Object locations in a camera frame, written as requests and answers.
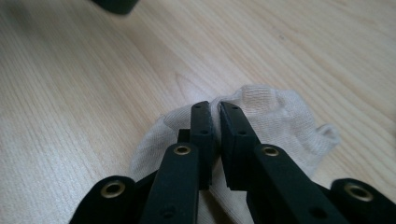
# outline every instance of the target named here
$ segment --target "metal grommet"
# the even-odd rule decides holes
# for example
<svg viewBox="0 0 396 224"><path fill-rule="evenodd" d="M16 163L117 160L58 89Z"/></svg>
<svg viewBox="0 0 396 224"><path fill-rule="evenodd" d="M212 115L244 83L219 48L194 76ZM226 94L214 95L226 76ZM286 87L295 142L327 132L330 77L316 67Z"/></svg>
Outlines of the metal grommet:
<svg viewBox="0 0 396 224"><path fill-rule="evenodd" d="M115 198L120 196L125 191L125 184L119 180L113 180L102 187L100 193L104 198Z"/></svg>
<svg viewBox="0 0 396 224"><path fill-rule="evenodd" d="M362 188L359 185L349 183L344 186L344 190L351 197L356 198L361 201L364 201L364 202L370 202L374 198L373 194L370 193L370 191Z"/></svg>
<svg viewBox="0 0 396 224"><path fill-rule="evenodd" d="M264 147L262 152L267 156L277 156L279 155L279 151L273 147Z"/></svg>
<svg viewBox="0 0 396 224"><path fill-rule="evenodd" d="M177 155L184 156L184 155L187 155L187 154L189 154L191 152L191 148L185 147L185 146L180 146L180 147L176 147L174 149L174 152Z"/></svg>

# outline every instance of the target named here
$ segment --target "white cloth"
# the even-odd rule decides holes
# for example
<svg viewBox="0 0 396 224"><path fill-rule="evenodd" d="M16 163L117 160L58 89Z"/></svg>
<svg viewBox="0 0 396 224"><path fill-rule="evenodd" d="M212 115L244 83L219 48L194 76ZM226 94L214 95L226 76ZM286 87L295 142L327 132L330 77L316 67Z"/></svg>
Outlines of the white cloth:
<svg viewBox="0 0 396 224"><path fill-rule="evenodd" d="M222 101L240 106L260 141L286 150L308 176L313 174L322 157L340 142L332 125L316 128L312 113L298 93L265 85L244 86L235 94L218 97L210 103L218 142L219 102ZM133 180L138 181L159 168L165 150L177 141L178 130L190 128L190 114L191 105L186 105L156 121L132 159L130 177ZM213 186L207 192L200 192L198 223L252 222L246 193L226 187L219 160L213 169Z"/></svg>

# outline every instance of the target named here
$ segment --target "wooden table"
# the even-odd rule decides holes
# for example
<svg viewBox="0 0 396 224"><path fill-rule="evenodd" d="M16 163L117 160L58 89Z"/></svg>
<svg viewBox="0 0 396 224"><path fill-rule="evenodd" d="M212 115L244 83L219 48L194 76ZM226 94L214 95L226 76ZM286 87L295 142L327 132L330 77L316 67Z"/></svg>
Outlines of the wooden table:
<svg viewBox="0 0 396 224"><path fill-rule="evenodd" d="M0 223L67 222L161 114L252 83L338 127L315 181L395 202L395 23L390 0L0 1Z"/></svg>

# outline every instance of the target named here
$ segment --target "black object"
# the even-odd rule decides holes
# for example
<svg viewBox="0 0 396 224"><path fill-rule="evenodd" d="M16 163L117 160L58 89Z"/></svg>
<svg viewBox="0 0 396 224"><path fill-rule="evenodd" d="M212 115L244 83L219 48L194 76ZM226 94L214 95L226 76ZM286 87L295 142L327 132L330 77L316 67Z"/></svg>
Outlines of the black object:
<svg viewBox="0 0 396 224"><path fill-rule="evenodd" d="M138 0L92 0L99 7L119 15L132 11Z"/></svg>
<svg viewBox="0 0 396 224"><path fill-rule="evenodd" d="M227 186L247 192L255 223L396 223L396 205L373 187L339 179L313 183L280 147L261 144L242 109L220 104L221 159ZM195 223L198 190L211 185L217 151L208 102L191 108L157 172L134 182L99 181L70 223Z"/></svg>

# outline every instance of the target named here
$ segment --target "wood grain surface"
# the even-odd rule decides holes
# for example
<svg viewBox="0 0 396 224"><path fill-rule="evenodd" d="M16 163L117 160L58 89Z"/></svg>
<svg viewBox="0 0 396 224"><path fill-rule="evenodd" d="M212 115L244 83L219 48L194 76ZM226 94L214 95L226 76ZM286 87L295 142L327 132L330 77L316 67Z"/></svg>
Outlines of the wood grain surface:
<svg viewBox="0 0 396 224"><path fill-rule="evenodd" d="M342 143L314 180L396 202L396 1L0 0L0 223L67 223L164 113L261 83Z"/></svg>

